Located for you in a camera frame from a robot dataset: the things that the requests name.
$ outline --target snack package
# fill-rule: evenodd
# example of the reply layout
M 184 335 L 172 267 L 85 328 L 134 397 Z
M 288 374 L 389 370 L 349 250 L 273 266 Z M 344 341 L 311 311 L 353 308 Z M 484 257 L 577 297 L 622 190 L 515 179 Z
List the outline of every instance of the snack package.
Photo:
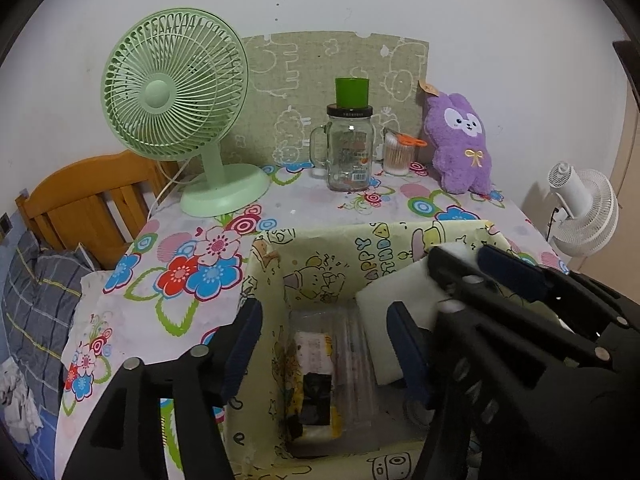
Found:
M 296 444 L 319 444 L 340 437 L 342 422 L 335 407 L 331 336 L 296 332 L 287 350 L 286 423 Z

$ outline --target black jar lid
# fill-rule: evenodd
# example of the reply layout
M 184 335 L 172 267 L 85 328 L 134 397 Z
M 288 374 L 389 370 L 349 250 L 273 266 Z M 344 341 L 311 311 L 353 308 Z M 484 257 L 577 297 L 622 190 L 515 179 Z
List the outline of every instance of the black jar lid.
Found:
M 366 108 L 338 108 L 337 105 L 328 105 L 326 114 L 329 117 L 339 117 L 343 119 L 364 119 L 373 115 L 373 107 Z

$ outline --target fan stand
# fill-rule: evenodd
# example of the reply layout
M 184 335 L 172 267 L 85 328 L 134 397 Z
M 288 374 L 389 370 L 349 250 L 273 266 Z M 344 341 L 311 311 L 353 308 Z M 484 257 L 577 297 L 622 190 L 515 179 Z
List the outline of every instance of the fan stand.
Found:
M 204 178 L 187 184 L 180 207 L 187 215 L 211 217 L 231 213 L 258 200 L 271 179 L 253 164 L 222 164 L 220 144 L 210 142 L 200 152 Z

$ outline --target gray plaid bedding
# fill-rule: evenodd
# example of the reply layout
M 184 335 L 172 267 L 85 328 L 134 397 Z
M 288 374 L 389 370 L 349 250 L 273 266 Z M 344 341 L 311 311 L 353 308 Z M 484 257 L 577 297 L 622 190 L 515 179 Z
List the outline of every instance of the gray plaid bedding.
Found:
M 58 415 L 62 363 L 80 279 L 96 270 L 83 250 L 41 248 L 27 231 L 9 267 L 2 295 L 9 352 L 26 378 L 37 405 Z

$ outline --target fan base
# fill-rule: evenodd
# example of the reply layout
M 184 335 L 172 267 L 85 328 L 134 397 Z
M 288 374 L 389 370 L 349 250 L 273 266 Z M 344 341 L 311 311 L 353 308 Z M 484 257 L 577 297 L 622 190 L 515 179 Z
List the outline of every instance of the fan base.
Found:
M 269 189 L 271 179 L 252 164 L 224 166 L 226 182 L 214 186 L 205 179 L 189 184 L 182 192 L 180 207 L 197 217 L 231 213 L 258 200 Z

